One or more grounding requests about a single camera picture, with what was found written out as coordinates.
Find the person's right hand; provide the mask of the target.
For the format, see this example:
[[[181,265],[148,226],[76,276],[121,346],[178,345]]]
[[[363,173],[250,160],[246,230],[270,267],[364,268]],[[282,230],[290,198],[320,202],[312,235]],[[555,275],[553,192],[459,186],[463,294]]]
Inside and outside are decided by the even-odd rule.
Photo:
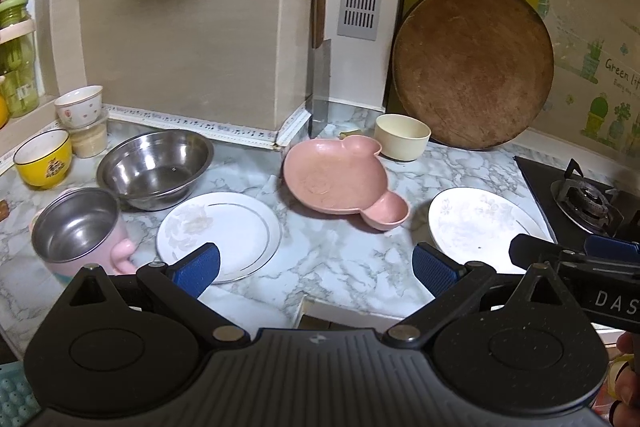
[[[608,420],[615,427],[638,427],[639,418],[639,355],[634,354],[639,337],[624,332],[616,341],[616,348],[625,355],[634,356],[634,366],[621,367],[615,377],[616,401],[610,408]]]

